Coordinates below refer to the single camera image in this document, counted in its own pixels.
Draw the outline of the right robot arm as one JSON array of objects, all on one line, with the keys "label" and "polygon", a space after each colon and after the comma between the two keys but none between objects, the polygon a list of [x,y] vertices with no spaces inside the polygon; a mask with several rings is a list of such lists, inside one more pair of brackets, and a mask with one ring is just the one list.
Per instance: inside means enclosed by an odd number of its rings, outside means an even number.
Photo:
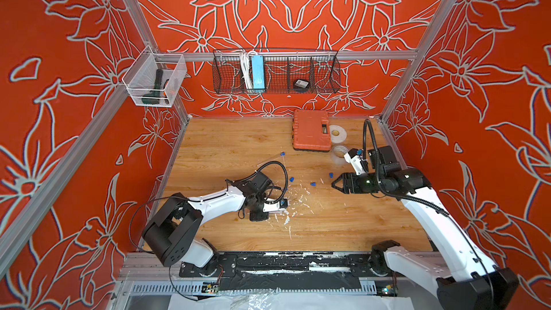
[{"label": "right robot arm", "polygon": [[377,276],[400,274],[434,295],[443,309],[506,309],[519,279],[499,267],[460,227],[440,201],[427,177],[416,168],[403,169],[377,146],[370,120],[362,130],[368,150],[351,149],[344,159],[353,172],[341,174],[331,186],[344,194],[369,194],[401,202],[421,224],[445,262],[444,267],[409,252],[398,242],[373,245],[370,271]]}]

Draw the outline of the glass test tube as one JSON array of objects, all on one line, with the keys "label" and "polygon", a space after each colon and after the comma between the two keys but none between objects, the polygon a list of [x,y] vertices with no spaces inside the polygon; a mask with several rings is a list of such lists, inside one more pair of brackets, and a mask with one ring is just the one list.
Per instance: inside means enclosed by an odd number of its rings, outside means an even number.
[{"label": "glass test tube", "polygon": [[283,157],[282,154],[273,155],[273,156],[269,157],[268,159],[265,159],[265,160],[261,161],[260,163],[258,163],[256,165],[256,168],[260,168],[262,165],[264,165],[268,162],[280,161],[282,157]]}]

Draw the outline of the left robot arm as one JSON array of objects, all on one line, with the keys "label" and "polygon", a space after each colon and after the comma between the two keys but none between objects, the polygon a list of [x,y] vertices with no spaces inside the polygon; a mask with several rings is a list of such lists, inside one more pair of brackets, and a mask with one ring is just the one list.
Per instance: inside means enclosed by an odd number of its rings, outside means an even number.
[{"label": "left robot arm", "polygon": [[249,213],[252,222],[263,222],[271,213],[285,210],[289,176],[280,161],[259,166],[252,175],[225,181],[225,188],[201,197],[175,193],[163,197],[164,204],[145,225],[141,239],[148,250],[131,244],[137,251],[155,255],[165,267],[177,263],[191,264],[202,274],[214,273],[220,253],[206,239],[196,235],[201,226],[230,212]]}]

